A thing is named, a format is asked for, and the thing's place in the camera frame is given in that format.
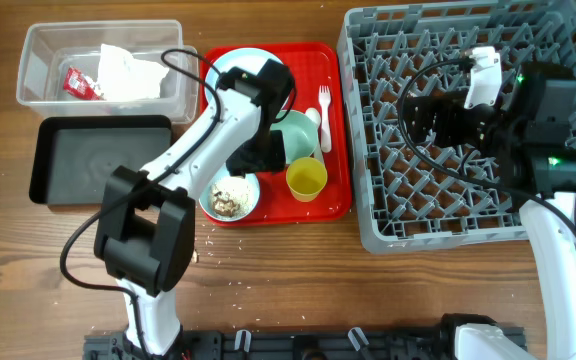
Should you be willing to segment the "green bowl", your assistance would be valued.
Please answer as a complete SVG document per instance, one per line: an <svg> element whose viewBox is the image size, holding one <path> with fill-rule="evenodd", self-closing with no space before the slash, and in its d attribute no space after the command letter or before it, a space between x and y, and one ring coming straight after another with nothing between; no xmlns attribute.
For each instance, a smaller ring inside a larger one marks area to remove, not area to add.
<svg viewBox="0 0 576 360"><path fill-rule="evenodd" d="M314 153L318 143L317 128L304 113L291 110L282 121L272 124L271 130L282 133L287 165Z"/></svg>

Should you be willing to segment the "yellow cup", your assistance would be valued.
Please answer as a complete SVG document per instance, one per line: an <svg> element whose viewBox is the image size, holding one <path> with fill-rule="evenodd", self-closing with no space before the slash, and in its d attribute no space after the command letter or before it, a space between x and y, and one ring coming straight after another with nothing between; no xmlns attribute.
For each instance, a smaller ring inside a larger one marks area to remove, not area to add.
<svg viewBox="0 0 576 360"><path fill-rule="evenodd" d="M293 197L300 202L313 201L326 186L325 165L312 157L295 160L286 170L286 183Z"/></svg>

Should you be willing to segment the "rice and food scraps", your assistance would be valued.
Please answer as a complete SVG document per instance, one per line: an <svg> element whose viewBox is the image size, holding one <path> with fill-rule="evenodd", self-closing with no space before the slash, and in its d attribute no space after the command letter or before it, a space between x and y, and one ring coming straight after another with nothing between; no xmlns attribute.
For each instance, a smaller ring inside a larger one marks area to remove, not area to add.
<svg viewBox="0 0 576 360"><path fill-rule="evenodd" d="M243 217L255 205L254 188L245 178L223 177L211 185L209 203L221 218Z"/></svg>

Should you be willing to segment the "light blue bowl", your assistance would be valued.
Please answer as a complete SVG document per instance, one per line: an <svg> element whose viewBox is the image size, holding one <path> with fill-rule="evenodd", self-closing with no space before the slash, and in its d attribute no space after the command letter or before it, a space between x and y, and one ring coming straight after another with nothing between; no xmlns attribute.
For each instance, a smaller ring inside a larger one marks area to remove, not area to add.
<svg viewBox="0 0 576 360"><path fill-rule="evenodd" d="M231 176L223 165L200 195L199 203L213 220L236 222L252 213L260 193L260 184L254 174Z"/></svg>

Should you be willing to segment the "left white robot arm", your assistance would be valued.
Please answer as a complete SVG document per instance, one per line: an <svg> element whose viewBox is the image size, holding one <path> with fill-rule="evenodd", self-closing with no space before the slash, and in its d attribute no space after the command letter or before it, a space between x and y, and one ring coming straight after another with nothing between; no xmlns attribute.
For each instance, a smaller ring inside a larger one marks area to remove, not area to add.
<svg viewBox="0 0 576 360"><path fill-rule="evenodd" d="M193 125L141 170L118 167L105 185L100 210L62 249L59 267L69 282L105 290L67 268L75 241L97 227L94 254L115 278L110 289L123 294L129 317L122 332L86 338L86 359L189 358L175 287L194 252L198 199L221 168L243 177L285 167L283 137L271 126L288 115L297 96L286 65L268 60L257 73L233 67L205 88L212 100Z"/></svg>

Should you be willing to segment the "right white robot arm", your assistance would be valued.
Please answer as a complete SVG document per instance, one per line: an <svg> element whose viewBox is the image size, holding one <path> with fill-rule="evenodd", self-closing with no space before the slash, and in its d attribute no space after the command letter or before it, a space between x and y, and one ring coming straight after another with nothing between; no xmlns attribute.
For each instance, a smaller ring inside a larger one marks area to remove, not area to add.
<svg viewBox="0 0 576 360"><path fill-rule="evenodd" d="M461 58L456 66L470 74L465 94L422 97L403 87L395 106L402 138L416 147L433 134L440 147L468 144L497 161L495 188L512 198L535 258L547 353L576 359L576 77L559 64L525 63L500 107L497 61Z"/></svg>

